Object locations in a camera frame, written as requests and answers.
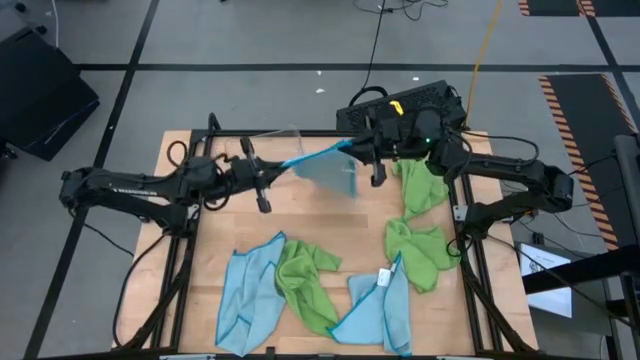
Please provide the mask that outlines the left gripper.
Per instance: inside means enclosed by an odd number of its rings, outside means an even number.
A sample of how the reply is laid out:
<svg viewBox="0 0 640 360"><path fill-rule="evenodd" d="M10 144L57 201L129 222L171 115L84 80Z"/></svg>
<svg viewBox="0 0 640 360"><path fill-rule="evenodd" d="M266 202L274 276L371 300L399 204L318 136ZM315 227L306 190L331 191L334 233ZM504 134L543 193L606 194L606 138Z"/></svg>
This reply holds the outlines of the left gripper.
<svg viewBox="0 0 640 360"><path fill-rule="evenodd" d="M220 159L229 167L222 172L226 195L235 195L249 190L256 192L256 202L261 213L270 213L272 208L266 196L271 186L289 168L284 162L260 160L249 137L239 139L244 157L220 154Z"/></svg>

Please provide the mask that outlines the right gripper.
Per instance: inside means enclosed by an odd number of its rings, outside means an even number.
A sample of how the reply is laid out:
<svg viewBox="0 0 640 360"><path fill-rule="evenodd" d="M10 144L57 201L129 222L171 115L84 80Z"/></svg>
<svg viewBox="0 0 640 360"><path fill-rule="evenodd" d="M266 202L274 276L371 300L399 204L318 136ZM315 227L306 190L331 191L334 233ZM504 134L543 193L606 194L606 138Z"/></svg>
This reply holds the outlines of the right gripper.
<svg viewBox="0 0 640 360"><path fill-rule="evenodd" d="M383 159L416 159L418 147L414 139L417 120L415 112L396 114L390 118L378 119L369 130L371 136L358 136L350 140L352 156L358 160L371 160L373 152L373 174L371 185L380 187L386 180Z"/></svg>

